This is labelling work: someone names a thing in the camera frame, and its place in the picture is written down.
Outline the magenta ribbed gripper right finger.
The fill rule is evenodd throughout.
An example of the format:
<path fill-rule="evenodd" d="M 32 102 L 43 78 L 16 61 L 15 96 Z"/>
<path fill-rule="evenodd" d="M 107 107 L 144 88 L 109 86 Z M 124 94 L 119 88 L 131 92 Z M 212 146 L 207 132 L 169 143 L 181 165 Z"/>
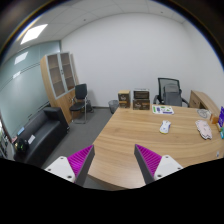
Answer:
<path fill-rule="evenodd" d="M 135 145 L 134 155 L 145 184 L 152 183 L 182 169 L 182 166 L 171 156 L 161 156 L 138 144 Z"/>

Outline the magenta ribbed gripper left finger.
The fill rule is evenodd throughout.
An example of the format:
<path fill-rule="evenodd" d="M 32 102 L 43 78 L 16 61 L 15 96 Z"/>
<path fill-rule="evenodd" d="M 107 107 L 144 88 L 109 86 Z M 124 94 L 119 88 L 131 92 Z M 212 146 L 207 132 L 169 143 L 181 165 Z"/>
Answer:
<path fill-rule="evenodd" d="M 46 168 L 46 171 L 83 186 L 94 156 L 94 146 L 90 145 L 69 157 L 58 157 Z"/>

